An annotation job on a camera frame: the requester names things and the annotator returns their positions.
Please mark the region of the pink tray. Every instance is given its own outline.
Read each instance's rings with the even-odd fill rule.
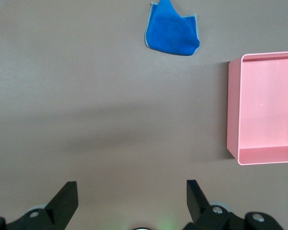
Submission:
[[[229,63],[227,148],[241,165],[288,162],[288,52]]]

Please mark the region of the pink box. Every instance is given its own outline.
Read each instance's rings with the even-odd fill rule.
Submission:
[[[288,162],[288,52],[229,63],[227,148],[241,165]]]

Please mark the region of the table surface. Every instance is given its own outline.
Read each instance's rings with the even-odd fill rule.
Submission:
[[[190,57],[146,47],[150,0],[0,0],[0,216],[76,180],[67,229],[180,230],[186,180],[288,230],[288,163],[226,148],[228,62],[288,51],[288,0],[172,0],[197,14]]]

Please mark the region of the blue towel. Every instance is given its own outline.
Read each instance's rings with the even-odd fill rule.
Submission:
[[[159,4],[152,2],[146,45],[169,54],[192,55],[200,46],[196,24],[196,14],[179,16],[170,0],[160,0]]]

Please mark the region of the screw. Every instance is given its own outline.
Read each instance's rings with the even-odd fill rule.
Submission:
[[[222,214],[223,213],[223,210],[220,207],[217,207],[217,206],[213,207],[212,210],[213,210],[214,213],[217,213],[217,214]]]
[[[258,222],[264,222],[264,217],[258,213],[253,214],[253,218]]]
[[[34,218],[34,217],[37,217],[38,216],[38,212],[32,212],[29,217],[30,218]]]

